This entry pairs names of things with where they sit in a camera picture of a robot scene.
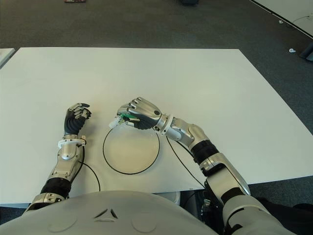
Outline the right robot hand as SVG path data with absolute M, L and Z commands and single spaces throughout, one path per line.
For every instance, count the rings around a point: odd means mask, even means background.
M 142 97 L 137 97 L 117 110 L 125 122 L 136 129 L 147 130 L 157 125 L 161 118 L 161 110 Z

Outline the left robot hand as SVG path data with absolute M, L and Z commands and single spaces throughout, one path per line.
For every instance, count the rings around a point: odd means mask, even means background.
M 76 103 L 67 109 L 64 121 L 64 135 L 78 135 L 87 119 L 91 117 L 90 105 Z

